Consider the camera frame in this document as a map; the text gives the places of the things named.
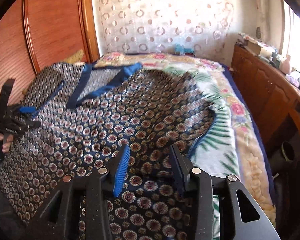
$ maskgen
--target blue fabric edge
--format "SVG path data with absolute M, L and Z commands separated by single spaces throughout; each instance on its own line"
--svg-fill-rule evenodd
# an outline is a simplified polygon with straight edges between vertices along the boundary
M 84 89 L 84 87 L 86 86 L 91 71 L 93 69 L 93 65 L 92 64 L 85 64 L 78 82 L 78 85 L 76 87 L 76 89 L 74 90 L 73 94 L 70 96 L 67 105 L 66 105 L 66 109 L 74 109 L 77 106 L 77 98 L 80 96 L 82 90 Z
M 136 63 L 133 65 L 128 66 L 106 66 L 106 67 L 98 67 L 94 68 L 92 64 L 87 64 L 88 67 L 82 71 L 82 76 L 80 77 L 79 83 L 77 88 L 75 89 L 74 93 L 72 94 L 71 98 L 68 101 L 67 109 L 73 109 L 78 107 L 82 104 L 84 100 L 95 98 L 101 96 L 103 93 L 111 90 L 112 88 L 116 86 L 120 86 L 122 82 L 127 80 L 131 75 L 136 73 L 140 68 L 142 68 L 141 63 Z M 120 69 L 121 71 L 105 86 L 99 88 L 98 90 L 86 95 L 84 98 L 82 98 L 80 101 L 77 101 L 78 97 L 80 96 L 81 92 L 83 91 L 84 87 L 86 86 L 90 74 L 93 70 L 102 70 L 102 69 Z
M 199 146 L 199 144 L 202 142 L 202 140 L 204 139 L 204 137 L 208 134 L 208 132 L 212 129 L 212 127 L 214 126 L 215 122 L 216 122 L 216 119 L 217 119 L 217 115 L 216 115 L 216 112 L 213 111 L 212 109 L 208 108 L 207 109 L 210 113 L 212 113 L 213 115 L 213 122 L 212 124 L 210 125 L 210 127 L 208 128 L 208 130 L 200 135 L 197 139 L 195 139 L 195 141 L 193 142 L 193 144 L 190 146 L 189 148 L 189 151 L 188 151 L 188 154 L 187 154 L 187 158 L 188 159 L 191 159 L 194 155 L 195 155 L 195 151 L 197 149 L 197 147 Z
M 250 113 L 250 110 L 249 110 L 246 102 L 244 101 L 244 99 L 243 99 L 243 97 L 242 97 L 242 95 L 241 95 L 241 93 L 240 93 L 237 85 L 235 84 L 235 82 L 234 82 L 234 80 L 233 80 L 233 78 L 232 78 L 232 76 L 230 74 L 229 68 L 226 65 L 222 64 L 222 63 L 219 63 L 219 64 L 221 66 L 223 66 L 223 68 L 225 69 L 225 71 L 223 72 L 223 74 L 227 78 L 227 80 L 229 81 L 230 86 L 232 87 L 234 93 L 239 98 L 239 100 L 244 104 L 244 106 L 248 109 L 248 111 Z M 276 194 L 275 194 L 275 190 L 274 190 L 274 183 L 273 183 L 273 178 L 272 178 L 272 173 L 271 173 L 271 167 L 270 167 L 270 164 L 269 164 L 269 160 L 268 160 L 268 157 L 266 155 L 266 150 L 265 150 L 265 147 L 263 145 L 259 129 L 258 129 L 255 121 L 253 120 L 253 117 L 252 117 L 251 114 L 250 114 L 250 117 L 251 117 L 251 121 L 252 121 L 253 130 L 254 130 L 254 133 L 255 133 L 255 135 L 257 137 L 258 143 L 260 145 L 261 152 L 262 152 L 262 155 L 263 155 L 263 160 L 265 162 L 266 172 L 267 172 L 268 181 L 269 181 L 269 193 L 270 193 L 270 197 L 271 197 L 272 203 L 275 204 Z
M 62 87 L 63 81 L 60 83 L 60 85 L 58 85 L 57 89 L 49 96 L 49 98 L 31 115 L 31 117 L 36 117 L 36 115 L 45 107 L 45 105 L 58 94 Z

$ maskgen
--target black metal frame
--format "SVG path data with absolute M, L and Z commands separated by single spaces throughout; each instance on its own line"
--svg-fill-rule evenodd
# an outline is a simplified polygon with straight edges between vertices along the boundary
M 106 169 L 90 176 L 58 183 L 53 193 L 32 218 L 24 240 L 72 240 L 79 231 L 80 196 L 86 198 L 86 240 L 112 240 L 108 220 L 106 195 L 113 189 L 113 177 L 119 156 L 111 158 Z M 225 179 L 209 176 L 194 168 L 183 158 L 176 145 L 170 147 L 171 166 L 177 189 L 183 196 L 191 196 L 196 218 L 188 238 L 212 240 L 213 195 L 220 206 L 220 239 L 222 240 L 279 240 L 271 222 L 243 184 L 234 176 Z
M 9 134 L 21 136 L 29 128 L 38 128 L 41 126 L 39 121 L 29 121 L 24 118 L 24 122 L 20 122 L 16 115 L 19 114 L 21 105 L 15 104 L 8 106 L 9 97 L 12 91 L 15 79 L 8 79 L 2 86 L 0 93 L 0 133 L 4 135 L 4 139 L 0 140 L 0 161 L 4 159 L 2 146 Z

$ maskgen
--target box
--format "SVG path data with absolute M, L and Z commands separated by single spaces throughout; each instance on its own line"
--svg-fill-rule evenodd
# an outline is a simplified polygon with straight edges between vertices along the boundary
M 264 47 L 258 45 L 258 44 L 255 44 L 251 41 L 245 41 L 245 43 L 247 42 L 247 47 L 253 52 L 255 53 L 256 55 L 260 55 L 262 57 L 265 57 L 265 58 L 268 58 L 272 56 L 272 52 L 271 51 L 268 51 L 266 50 Z
M 252 38 L 251 36 L 245 33 L 239 33 L 239 35 L 243 38 L 243 44 L 248 48 L 248 50 L 257 56 L 260 55 L 269 59 L 272 56 L 272 53 L 275 52 L 274 48 Z

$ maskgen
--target floral bedspread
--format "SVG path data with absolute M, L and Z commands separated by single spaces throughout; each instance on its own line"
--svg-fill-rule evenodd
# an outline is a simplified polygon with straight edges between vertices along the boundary
M 275 207 L 269 194 L 269 181 L 262 151 L 254 133 L 249 111 L 237 98 L 223 74 L 223 67 L 210 60 L 170 54 L 104 55 L 95 67 L 131 65 L 141 62 L 144 68 L 162 69 L 182 75 L 189 72 L 207 100 L 217 106 L 216 120 L 196 153 L 194 165 L 208 174 L 236 175 L 258 202 L 270 221 L 275 223 Z M 218 198 L 214 198 L 214 239 L 219 238 Z

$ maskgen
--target sheer curtain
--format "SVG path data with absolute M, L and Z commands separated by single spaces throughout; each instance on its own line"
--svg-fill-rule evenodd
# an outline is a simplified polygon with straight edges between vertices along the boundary
M 300 71 L 300 18 L 295 13 L 292 17 L 288 54 L 290 65 Z
M 95 0 L 103 53 L 173 52 L 220 60 L 233 20 L 231 0 Z

